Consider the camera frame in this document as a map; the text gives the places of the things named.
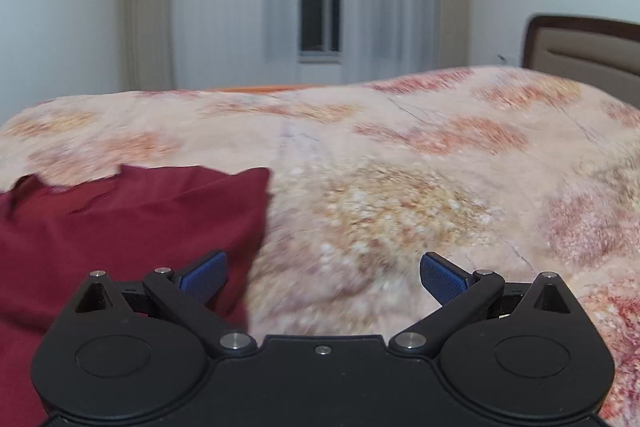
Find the floral beige bed blanket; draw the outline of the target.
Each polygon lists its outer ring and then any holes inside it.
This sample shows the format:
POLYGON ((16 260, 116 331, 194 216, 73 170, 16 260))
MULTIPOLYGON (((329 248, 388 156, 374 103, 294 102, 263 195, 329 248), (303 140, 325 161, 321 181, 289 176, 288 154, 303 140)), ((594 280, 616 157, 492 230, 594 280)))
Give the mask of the floral beige bed blanket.
POLYGON ((270 172, 243 303, 255 338, 394 335, 435 309, 425 251, 559 273, 610 348, 602 416, 639 421, 639 111, 520 68, 345 87, 66 96, 1 128, 1 195, 122 166, 270 172))

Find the brown padded headboard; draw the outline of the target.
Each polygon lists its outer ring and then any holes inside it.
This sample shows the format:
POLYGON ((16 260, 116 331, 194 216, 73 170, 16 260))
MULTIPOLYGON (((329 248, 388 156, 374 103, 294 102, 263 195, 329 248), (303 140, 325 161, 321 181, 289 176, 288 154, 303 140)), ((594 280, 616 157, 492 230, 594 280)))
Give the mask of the brown padded headboard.
POLYGON ((526 27, 521 66, 589 84, 638 107, 639 46, 637 23, 538 14, 526 27))

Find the dark red shirt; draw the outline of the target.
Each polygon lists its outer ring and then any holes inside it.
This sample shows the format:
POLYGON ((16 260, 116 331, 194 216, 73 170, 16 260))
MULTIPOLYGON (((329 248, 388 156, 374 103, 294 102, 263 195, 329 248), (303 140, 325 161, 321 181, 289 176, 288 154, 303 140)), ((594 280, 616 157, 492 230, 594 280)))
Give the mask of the dark red shirt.
POLYGON ((229 278, 207 306, 235 326, 269 204, 266 168, 228 174, 204 167, 122 166, 74 186, 30 174, 1 195, 1 422, 44 418, 32 357, 55 317, 92 270, 118 281, 154 268, 182 269, 211 251, 229 278))

